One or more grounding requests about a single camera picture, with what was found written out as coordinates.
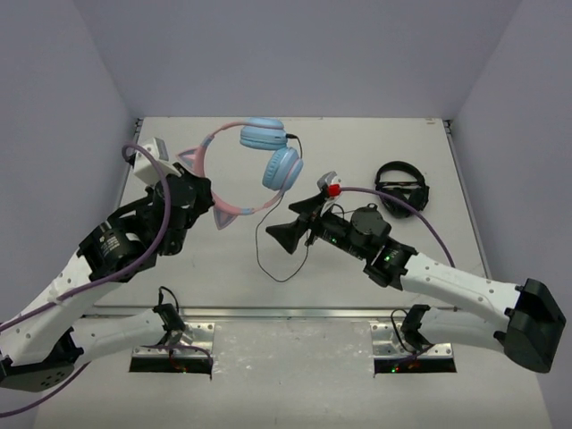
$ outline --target pink headband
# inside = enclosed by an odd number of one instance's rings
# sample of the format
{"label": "pink headband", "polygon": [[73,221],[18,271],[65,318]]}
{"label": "pink headband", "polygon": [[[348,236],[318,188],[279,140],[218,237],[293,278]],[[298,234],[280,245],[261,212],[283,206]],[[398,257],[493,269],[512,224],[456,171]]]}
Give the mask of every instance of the pink headband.
{"label": "pink headband", "polygon": [[[195,174],[198,177],[206,177],[205,155],[206,155],[206,150],[208,149],[208,145],[211,144],[213,139],[215,139],[216,134],[218,134],[219,132],[228,130],[229,128],[232,127],[239,127],[239,126],[267,128],[270,130],[280,129],[278,127],[263,126],[249,122],[230,122],[227,123],[226,125],[223,125],[221,128],[219,128],[212,134],[206,136],[199,147],[193,147],[192,149],[180,152],[176,156],[177,159],[181,162],[183,167],[185,167],[190,173]],[[283,193],[284,192],[282,190],[278,191],[278,193],[271,200],[267,201],[260,207],[243,208],[226,203],[214,192],[212,192],[214,200],[214,209],[213,209],[214,222],[216,223],[216,228],[221,230],[229,226],[231,222],[234,221],[234,219],[236,219],[238,216],[252,215],[256,212],[259,212],[260,210],[264,210],[265,208],[273,206],[281,198]]]}

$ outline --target headphones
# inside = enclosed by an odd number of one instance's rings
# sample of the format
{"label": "headphones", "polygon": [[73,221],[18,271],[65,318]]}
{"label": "headphones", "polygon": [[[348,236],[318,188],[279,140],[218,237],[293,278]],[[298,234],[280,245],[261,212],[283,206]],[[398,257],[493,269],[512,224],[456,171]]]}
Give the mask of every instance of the headphones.
{"label": "headphones", "polygon": [[250,118],[244,122],[231,122],[205,137],[199,147],[185,150],[177,155],[177,159],[190,173],[198,177],[205,175],[205,155],[208,146],[215,139],[215,135],[229,128],[242,126],[240,130],[240,144],[256,150],[268,150],[274,153],[270,157],[262,185],[275,190],[276,195],[260,207],[238,207],[226,203],[214,192],[214,222],[221,230],[231,224],[237,216],[252,215],[276,203],[284,193],[289,190],[298,178],[304,161],[299,157],[298,151],[288,147],[288,139],[296,139],[293,134],[287,134],[284,124],[277,119]]}
{"label": "headphones", "polygon": [[[415,178],[415,181],[381,181],[385,172],[406,172]],[[425,177],[416,167],[403,161],[392,161],[382,166],[375,175],[375,190],[385,192],[401,201],[408,203],[417,211],[422,211],[429,202],[429,187],[425,184]],[[411,212],[387,198],[381,198],[383,206],[399,219],[410,217]]]}

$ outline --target headphone ear cup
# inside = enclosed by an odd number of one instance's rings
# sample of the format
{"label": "headphone ear cup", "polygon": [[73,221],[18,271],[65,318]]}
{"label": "headphone ear cup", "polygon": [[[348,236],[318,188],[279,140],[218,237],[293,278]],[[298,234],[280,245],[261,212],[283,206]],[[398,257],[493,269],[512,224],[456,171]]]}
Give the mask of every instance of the headphone ear cup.
{"label": "headphone ear cup", "polygon": [[[382,192],[395,197],[404,203],[408,203],[408,198],[405,196],[403,192],[398,189],[382,189]],[[397,217],[398,219],[402,219],[404,217],[409,217],[411,213],[404,207],[400,206],[399,204],[389,200],[388,198],[382,198],[382,203],[385,208],[387,208],[390,213]]]}
{"label": "headphone ear cup", "polygon": [[423,189],[415,189],[409,196],[409,205],[417,210],[423,210],[425,207],[425,191]]}
{"label": "headphone ear cup", "polygon": [[[277,119],[250,118],[247,125],[240,130],[240,144],[258,150],[278,150],[286,147],[288,139],[284,124]],[[275,129],[259,128],[255,125],[275,127]]]}
{"label": "headphone ear cup", "polygon": [[268,161],[262,184],[271,190],[286,191],[298,178],[303,165],[296,149],[284,147],[277,150]]}

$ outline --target blue ear cup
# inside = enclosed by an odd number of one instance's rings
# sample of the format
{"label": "blue ear cup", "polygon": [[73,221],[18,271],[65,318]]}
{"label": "blue ear cup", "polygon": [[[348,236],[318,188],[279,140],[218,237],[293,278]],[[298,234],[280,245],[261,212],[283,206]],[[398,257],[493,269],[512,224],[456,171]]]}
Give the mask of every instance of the blue ear cup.
{"label": "blue ear cup", "polygon": [[268,161],[262,184],[271,190],[287,191],[298,178],[303,165],[304,161],[299,158],[296,149],[283,147],[274,152]]}
{"label": "blue ear cup", "polygon": [[250,118],[247,122],[253,125],[266,125],[280,129],[271,130],[254,126],[243,127],[240,130],[240,144],[242,146],[260,150],[278,150],[286,147],[288,139],[286,139],[286,131],[281,121],[270,118]]}

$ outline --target black headphones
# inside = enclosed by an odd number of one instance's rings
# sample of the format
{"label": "black headphones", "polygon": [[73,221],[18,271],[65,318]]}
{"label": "black headphones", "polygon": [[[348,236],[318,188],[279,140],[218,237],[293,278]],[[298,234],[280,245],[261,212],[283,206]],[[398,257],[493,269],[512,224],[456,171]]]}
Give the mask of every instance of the black headphones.
{"label": "black headphones", "polygon": [[[385,172],[398,171],[406,172],[413,176],[415,181],[381,181],[381,176]],[[375,175],[375,190],[385,192],[392,197],[399,198],[408,203],[417,211],[422,211],[429,202],[429,187],[425,184],[425,177],[416,167],[403,161],[392,161],[383,165]],[[392,201],[381,198],[382,204],[395,217],[402,219],[410,217],[411,212],[402,206],[398,206]]]}

